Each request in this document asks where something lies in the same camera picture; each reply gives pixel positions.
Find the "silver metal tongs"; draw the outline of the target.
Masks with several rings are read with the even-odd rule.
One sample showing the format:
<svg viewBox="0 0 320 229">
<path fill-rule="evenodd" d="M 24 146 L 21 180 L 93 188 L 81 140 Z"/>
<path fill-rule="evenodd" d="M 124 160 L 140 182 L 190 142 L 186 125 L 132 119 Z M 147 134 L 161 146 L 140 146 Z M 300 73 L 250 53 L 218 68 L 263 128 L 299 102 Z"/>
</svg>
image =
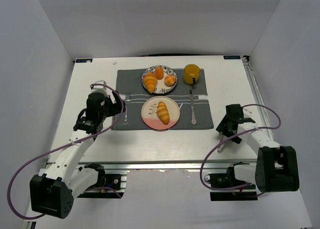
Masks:
<svg viewBox="0 0 320 229">
<path fill-rule="evenodd" d="M 229 142 L 227 136 L 223 135 L 222 132 L 219 133 L 219 147 L 216 149 L 218 153 L 221 153 L 224 150 L 224 147 Z"/>
</svg>

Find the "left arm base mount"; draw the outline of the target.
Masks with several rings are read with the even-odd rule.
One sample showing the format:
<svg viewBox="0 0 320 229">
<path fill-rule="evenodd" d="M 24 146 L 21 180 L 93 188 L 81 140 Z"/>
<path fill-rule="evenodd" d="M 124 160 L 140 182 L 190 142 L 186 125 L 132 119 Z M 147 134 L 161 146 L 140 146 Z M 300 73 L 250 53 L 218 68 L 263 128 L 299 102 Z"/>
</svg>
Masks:
<svg viewBox="0 0 320 229">
<path fill-rule="evenodd" d="M 108 173 L 106 172 L 105 168 L 101 164 L 97 163 L 88 163 L 84 166 L 79 168 L 79 171 L 82 169 L 94 169 L 98 172 L 97 183 L 93 184 L 89 187 L 89 189 L 99 188 L 99 187 L 108 187 L 114 189 L 120 196 L 123 196 L 124 192 L 121 190 L 125 189 L 124 185 L 124 174 L 120 173 Z M 85 191 L 84 193 L 80 194 L 78 198 L 87 198 L 87 199 L 119 199 L 115 192 L 108 189 L 98 189 L 98 190 L 91 190 Z"/>
</svg>

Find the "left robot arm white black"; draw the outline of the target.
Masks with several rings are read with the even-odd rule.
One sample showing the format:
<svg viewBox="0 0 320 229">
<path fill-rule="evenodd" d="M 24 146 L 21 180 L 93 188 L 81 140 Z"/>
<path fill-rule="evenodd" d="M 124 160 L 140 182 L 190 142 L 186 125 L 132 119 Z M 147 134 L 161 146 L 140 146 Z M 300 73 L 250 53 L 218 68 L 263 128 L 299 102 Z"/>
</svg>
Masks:
<svg viewBox="0 0 320 229">
<path fill-rule="evenodd" d="M 92 90 L 86 107 L 77 116 L 70 145 L 62 149 L 44 173 L 30 180 L 30 203 L 34 212 L 64 219 L 78 196 L 87 189 L 101 190 L 106 185 L 105 168 L 98 163 L 80 167 L 77 174 L 74 171 L 97 134 L 103 130 L 104 120 L 125 109 L 125 102 L 119 94 L 116 91 L 112 94 L 114 99 L 104 89 Z"/>
</svg>

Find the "small striped croissant bread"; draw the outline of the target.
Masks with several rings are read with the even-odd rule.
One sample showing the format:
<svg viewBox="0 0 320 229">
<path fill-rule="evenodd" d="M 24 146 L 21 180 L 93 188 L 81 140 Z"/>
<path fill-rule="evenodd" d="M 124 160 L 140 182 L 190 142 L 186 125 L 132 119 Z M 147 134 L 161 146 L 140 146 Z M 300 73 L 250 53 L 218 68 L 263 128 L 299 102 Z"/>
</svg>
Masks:
<svg viewBox="0 0 320 229">
<path fill-rule="evenodd" d="M 163 101 L 160 101 L 157 105 L 157 116 L 165 125 L 170 122 L 169 111 L 167 105 Z"/>
</svg>

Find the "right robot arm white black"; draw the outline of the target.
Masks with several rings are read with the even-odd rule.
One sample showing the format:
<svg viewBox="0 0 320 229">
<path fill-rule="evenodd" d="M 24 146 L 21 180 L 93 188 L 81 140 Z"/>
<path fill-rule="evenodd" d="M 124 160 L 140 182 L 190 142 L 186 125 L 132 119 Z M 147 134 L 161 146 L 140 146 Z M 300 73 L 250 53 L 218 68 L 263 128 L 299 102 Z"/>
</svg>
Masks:
<svg viewBox="0 0 320 229">
<path fill-rule="evenodd" d="M 300 187 L 297 154 L 268 137 L 244 106 L 230 104 L 216 130 L 227 142 L 244 143 L 257 154 L 256 162 L 239 162 L 228 167 L 223 181 L 231 186 L 253 184 L 262 193 L 295 192 Z"/>
</svg>

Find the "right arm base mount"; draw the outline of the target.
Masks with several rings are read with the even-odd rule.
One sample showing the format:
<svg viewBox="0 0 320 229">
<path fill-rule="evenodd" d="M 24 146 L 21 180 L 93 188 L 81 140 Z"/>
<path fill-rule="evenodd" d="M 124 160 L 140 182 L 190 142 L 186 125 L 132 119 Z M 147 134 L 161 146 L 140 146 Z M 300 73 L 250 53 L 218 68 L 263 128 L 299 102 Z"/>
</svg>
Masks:
<svg viewBox="0 0 320 229">
<path fill-rule="evenodd" d="M 227 173 L 206 174 L 204 182 L 207 186 L 216 188 L 210 192 L 211 202 L 257 201 L 256 186 L 237 180 Z"/>
</svg>

